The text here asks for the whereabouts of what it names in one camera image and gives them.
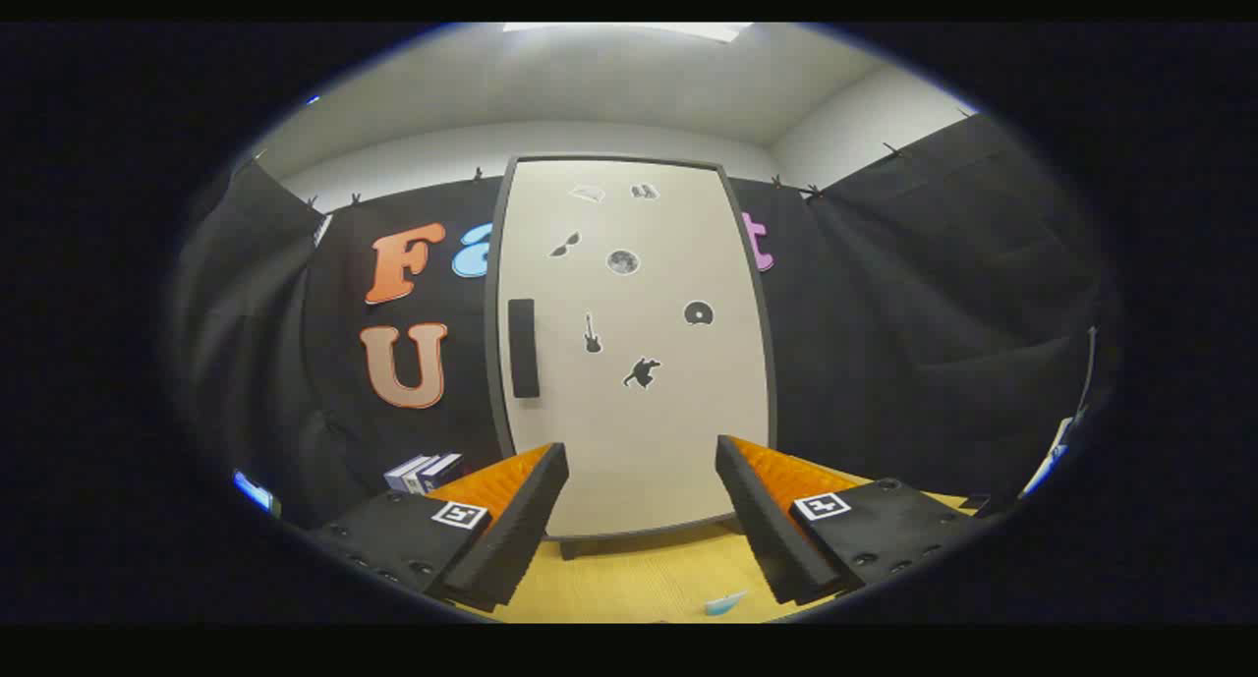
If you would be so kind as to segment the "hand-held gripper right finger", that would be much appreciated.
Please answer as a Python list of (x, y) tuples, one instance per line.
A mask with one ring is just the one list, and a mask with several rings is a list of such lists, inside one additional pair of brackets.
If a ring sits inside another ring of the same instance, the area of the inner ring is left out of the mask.
[(715, 471), (777, 601), (889, 583), (989, 525), (906, 481), (845, 479), (735, 435), (718, 437)]

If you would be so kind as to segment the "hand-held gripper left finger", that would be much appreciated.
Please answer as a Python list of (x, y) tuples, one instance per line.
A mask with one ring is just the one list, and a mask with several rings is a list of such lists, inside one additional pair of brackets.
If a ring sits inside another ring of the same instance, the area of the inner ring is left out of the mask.
[(307, 535), (374, 583), (493, 612), (530, 570), (567, 479), (565, 445), (548, 443), (426, 496), (386, 490)]

